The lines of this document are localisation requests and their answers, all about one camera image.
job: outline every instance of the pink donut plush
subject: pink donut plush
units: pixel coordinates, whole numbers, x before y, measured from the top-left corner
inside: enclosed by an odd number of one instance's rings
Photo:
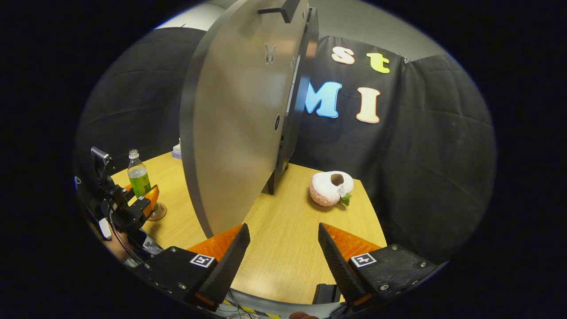
[[[311,177],[309,194],[321,206],[333,206],[339,201],[349,205],[354,188],[353,178],[342,171],[321,172]]]

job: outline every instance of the person's hand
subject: person's hand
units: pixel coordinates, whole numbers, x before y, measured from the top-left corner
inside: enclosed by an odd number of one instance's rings
[[[128,260],[130,255],[126,250],[124,250],[116,236],[120,236],[120,240],[124,246],[131,248],[130,243],[128,242],[128,235],[126,233],[119,233],[118,231],[112,232],[112,240],[105,240],[103,241],[103,244],[114,256],[116,256],[116,258],[118,258],[121,263],[123,263]]]
[[[307,313],[298,311],[289,315],[289,319],[319,319],[315,316],[309,316]]]

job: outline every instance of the black curtain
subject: black curtain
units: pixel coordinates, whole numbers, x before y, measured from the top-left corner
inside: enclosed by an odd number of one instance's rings
[[[75,148],[75,171],[90,180],[90,149],[110,154],[115,171],[128,167],[128,151],[147,160],[179,143],[179,107],[185,73],[205,31],[152,30],[104,72],[86,102]]]
[[[354,64],[332,59],[353,51]],[[381,73],[367,53],[389,60]],[[342,84],[338,117],[304,111],[290,162],[360,179],[388,243],[434,262],[449,259],[474,231],[492,193],[494,130],[473,80],[449,55],[405,63],[396,53],[328,36],[319,41],[311,84]],[[356,119],[359,87],[380,91],[378,123]]]

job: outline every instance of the letter m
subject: letter m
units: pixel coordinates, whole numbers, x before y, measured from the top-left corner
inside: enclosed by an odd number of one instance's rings
[[[315,93],[313,86],[309,83],[307,89],[307,97],[305,98],[305,109],[307,113],[312,113],[315,107],[321,103],[321,106],[315,111],[319,116],[338,117],[337,112],[337,94],[342,88],[342,84],[338,82],[325,82]]]

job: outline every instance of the cable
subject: cable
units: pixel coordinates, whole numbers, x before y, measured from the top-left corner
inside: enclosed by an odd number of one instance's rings
[[[230,291],[230,289],[229,289],[229,295],[230,295],[230,297],[232,298],[232,300],[234,301],[234,303],[236,304],[236,307],[239,309],[239,311],[238,311],[238,316],[239,316],[240,318],[242,318],[242,315],[240,314],[240,308],[241,308],[241,306],[239,306],[238,303],[236,302],[236,298],[234,298],[234,295],[232,294],[232,291]],[[252,319],[252,316],[251,316],[250,312],[247,312],[246,310],[244,310],[244,308],[242,308],[242,311],[246,312],[246,314],[248,315],[248,318]]]
[[[217,307],[217,311],[219,311],[219,310],[222,311],[222,312],[237,312],[238,311],[238,310],[223,310],[223,309],[221,309],[221,307]]]
[[[136,242],[136,240],[134,239],[134,237],[130,237],[130,239],[132,239],[132,241],[134,242],[134,244],[136,244],[136,246],[138,246],[141,250],[147,252],[147,253],[150,254],[152,257],[156,256],[156,254],[154,254],[154,253],[152,253],[151,251],[145,249],[143,245],[138,244],[138,243]]]
[[[118,240],[118,242],[120,243],[120,245],[122,246],[122,248],[124,248],[124,250],[128,253],[128,255],[130,255],[130,257],[131,257],[134,261],[136,261],[136,263],[137,263],[138,265],[143,264],[144,262],[143,262],[142,258],[138,257],[138,255],[136,255],[136,253],[135,253],[134,251],[132,251],[132,253],[130,253],[130,251],[126,248],[126,246],[125,246],[124,243],[122,242],[122,239],[120,239],[120,236],[118,236],[118,235],[116,234],[116,228],[115,228],[115,226],[114,226],[114,221],[112,220],[112,214],[114,213],[114,209],[111,209],[110,205],[108,206],[108,211],[109,211],[108,216],[109,216],[109,218],[110,218],[110,226],[111,226],[112,232],[114,233],[114,236],[116,237],[116,239]]]

